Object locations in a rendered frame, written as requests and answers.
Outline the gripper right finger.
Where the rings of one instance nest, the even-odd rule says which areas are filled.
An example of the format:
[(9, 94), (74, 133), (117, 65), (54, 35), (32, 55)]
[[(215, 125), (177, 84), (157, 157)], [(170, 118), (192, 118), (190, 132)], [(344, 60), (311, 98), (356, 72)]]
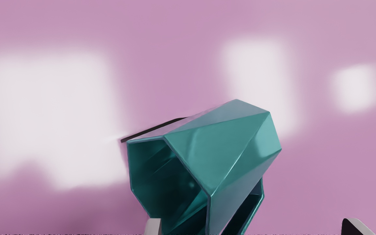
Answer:
[(361, 220), (344, 218), (341, 226), (341, 235), (376, 235)]

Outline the teal faceted mug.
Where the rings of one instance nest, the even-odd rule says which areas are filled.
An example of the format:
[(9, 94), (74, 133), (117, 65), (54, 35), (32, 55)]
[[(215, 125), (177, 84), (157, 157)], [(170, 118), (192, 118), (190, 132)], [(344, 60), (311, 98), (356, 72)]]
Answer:
[(158, 235), (244, 235), (282, 150), (270, 112), (238, 99), (124, 141), (131, 190)]

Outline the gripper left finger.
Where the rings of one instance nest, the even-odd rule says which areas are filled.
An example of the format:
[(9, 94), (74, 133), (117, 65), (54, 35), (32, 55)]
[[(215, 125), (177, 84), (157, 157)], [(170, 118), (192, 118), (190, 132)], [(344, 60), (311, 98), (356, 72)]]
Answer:
[(145, 225), (145, 235), (163, 235), (162, 220), (160, 218), (149, 218)]

